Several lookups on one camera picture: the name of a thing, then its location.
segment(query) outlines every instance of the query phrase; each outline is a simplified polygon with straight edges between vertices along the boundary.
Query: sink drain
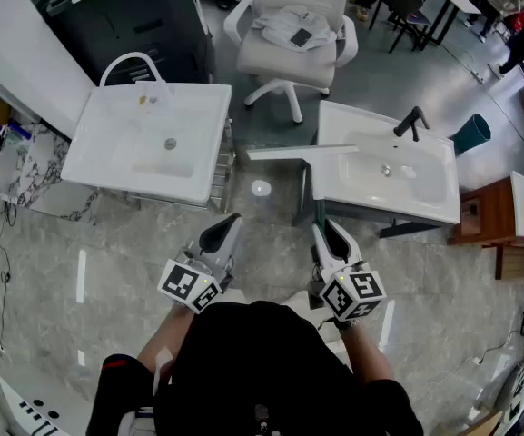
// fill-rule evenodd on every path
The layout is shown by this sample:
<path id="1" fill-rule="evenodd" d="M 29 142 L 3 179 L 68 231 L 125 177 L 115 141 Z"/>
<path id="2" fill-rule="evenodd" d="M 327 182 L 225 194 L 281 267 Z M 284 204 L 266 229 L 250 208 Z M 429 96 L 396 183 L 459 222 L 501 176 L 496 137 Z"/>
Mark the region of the sink drain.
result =
<path id="1" fill-rule="evenodd" d="M 173 139 L 172 137 L 164 141 L 164 148 L 167 150 L 172 150 L 176 146 L 177 146 L 177 140 Z"/>

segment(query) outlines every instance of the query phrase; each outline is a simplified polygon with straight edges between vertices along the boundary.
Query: forearm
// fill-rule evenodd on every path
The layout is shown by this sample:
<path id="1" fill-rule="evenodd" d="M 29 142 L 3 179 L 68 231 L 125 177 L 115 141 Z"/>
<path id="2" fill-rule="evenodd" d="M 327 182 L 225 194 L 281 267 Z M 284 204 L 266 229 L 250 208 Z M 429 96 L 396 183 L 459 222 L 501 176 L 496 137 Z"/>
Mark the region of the forearm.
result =
<path id="1" fill-rule="evenodd" d="M 341 331 L 341 337 L 351 361 L 352 373 L 360 384 L 392 380 L 389 361 L 359 324 Z"/>
<path id="2" fill-rule="evenodd" d="M 174 305 L 161 326 L 141 350 L 138 361 L 152 373 L 156 372 L 155 358 L 166 347 L 173 360 L 177 358 L 185 335 L 189 331 L 194 313 L 180 305 Z"/>

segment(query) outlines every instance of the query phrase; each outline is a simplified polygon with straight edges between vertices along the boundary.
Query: trash can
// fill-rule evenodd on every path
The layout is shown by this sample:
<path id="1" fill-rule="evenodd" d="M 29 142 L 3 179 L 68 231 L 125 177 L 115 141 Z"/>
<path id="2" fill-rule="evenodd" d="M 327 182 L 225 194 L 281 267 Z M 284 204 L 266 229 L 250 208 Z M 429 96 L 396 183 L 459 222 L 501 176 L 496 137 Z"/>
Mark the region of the trash can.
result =
<path id="1" fill-rule="evenodd" d="M 479 114 L 474 114 L 452 137 L 456 155 L 491 139 L 489 126 Z"/>

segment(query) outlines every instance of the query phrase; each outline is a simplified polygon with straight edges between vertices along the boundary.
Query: faucet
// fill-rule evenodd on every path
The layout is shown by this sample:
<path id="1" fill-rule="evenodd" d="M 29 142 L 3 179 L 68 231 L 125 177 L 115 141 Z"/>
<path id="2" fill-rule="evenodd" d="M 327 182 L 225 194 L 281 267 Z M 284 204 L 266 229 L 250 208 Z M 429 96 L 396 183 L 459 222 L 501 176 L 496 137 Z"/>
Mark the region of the faucet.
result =
<path id="1" fill-rule="evenodd" d="M 407 116 L 405 116 L 405 119 L 401 121 L 398 126 L 393 128 L 392 131 L 395 133 L 397 137 L 401 137 L 410 128 L 413 131 L 413 141 L 418 142 L 419 135 L 417 134 L 417 126 L 415 126 L 415 122 L 419 118 L 423 122 L 425 129 L 430 129 L 429 124 L 427 123 L 427 120 L 425 119 L 425 115 L 423 114 L 423 111 L 418 106 L 414 106 L 413 109 L 410 111 L 410 113 Z"/>

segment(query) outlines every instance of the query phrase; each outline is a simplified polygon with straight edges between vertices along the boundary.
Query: chair seat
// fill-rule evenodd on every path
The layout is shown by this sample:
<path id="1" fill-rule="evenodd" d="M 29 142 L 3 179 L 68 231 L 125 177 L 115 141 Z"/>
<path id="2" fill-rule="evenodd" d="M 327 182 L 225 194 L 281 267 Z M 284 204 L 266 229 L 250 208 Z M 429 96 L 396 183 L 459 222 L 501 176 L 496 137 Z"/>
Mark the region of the chair seat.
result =
<path id="1" fill-rule="evenodd" d="M 431 21 L 419 10 L 407 16 L 405 21 L 411 25 L 431 25 Z"/>
<path id="2" fill-rule="evenodd" d="M 269 75 L 326 88 L 334 79 L 335 63 L 335 42 L 308 52 L 293 52 L 265 40 L 261 30 L 250 28 L 242 41 L 237 69 L 244 73 Z"/>

